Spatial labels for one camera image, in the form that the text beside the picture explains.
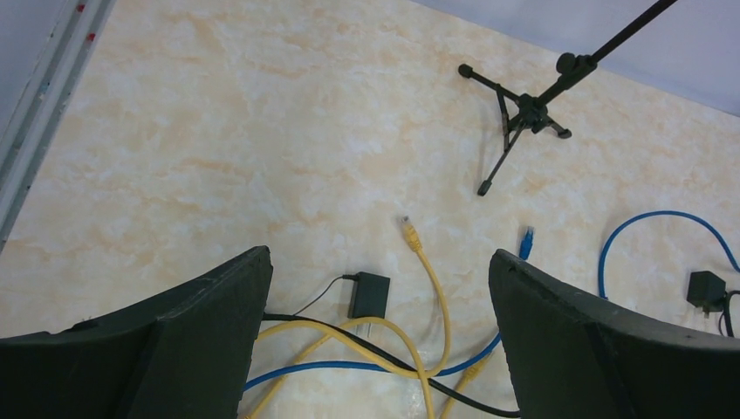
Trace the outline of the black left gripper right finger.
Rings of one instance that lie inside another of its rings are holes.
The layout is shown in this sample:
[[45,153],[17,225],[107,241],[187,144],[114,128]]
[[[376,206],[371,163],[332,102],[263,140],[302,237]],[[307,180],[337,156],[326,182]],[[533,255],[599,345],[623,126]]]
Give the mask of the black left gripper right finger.
[[630,311],[502,249],[489,288],[522,417],[738,417],[738,340]]

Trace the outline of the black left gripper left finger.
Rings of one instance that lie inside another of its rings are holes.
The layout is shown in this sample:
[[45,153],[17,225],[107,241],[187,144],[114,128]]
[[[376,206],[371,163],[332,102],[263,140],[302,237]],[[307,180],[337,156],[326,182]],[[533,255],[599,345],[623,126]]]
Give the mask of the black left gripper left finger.
[[235,417],[272,272],[257,246],[60,333],[2,339],[2,417]]

